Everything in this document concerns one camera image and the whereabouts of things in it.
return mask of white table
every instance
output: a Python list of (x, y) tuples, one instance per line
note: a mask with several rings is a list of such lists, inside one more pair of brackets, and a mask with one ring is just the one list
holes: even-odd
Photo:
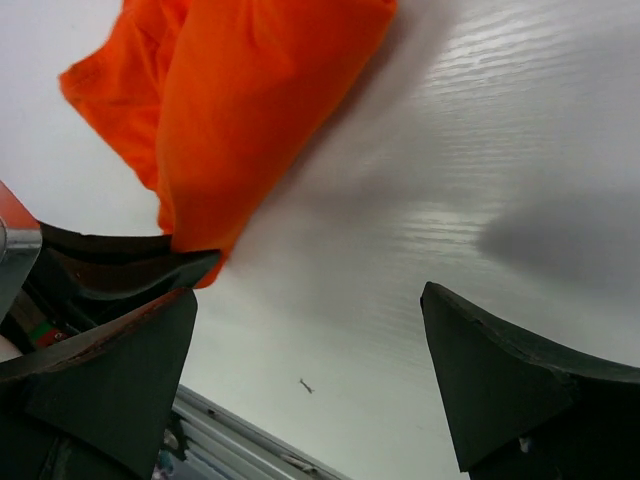
[[(418, 306), (427, 280), (640, 365), (640, 4), (460, 0), (424, 74), (438, 2), (402, 4), (389, 63), (199, 293), (182, 379), (354, 479), (460, 478)], [(55, 81), (118, 6), (2, 3), (0, 166), (45, 221), (153, 234), (155, 199)]]

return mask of folded cloth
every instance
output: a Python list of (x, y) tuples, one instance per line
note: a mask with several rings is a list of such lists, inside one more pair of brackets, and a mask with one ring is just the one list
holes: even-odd
[(226, 259), (376, 51), (395, 8), (124, 0), (106, 44), (63, 73), (61, 89), (156, 192), (173, 249), (220, 249)]

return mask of orange fabric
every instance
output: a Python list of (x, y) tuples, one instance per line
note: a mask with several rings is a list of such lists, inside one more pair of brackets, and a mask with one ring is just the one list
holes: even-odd
[(227, 258), (394, 11), (395, 0), (124, 0), (106, 44), (61, 88), (157, 193), (173, 248)]

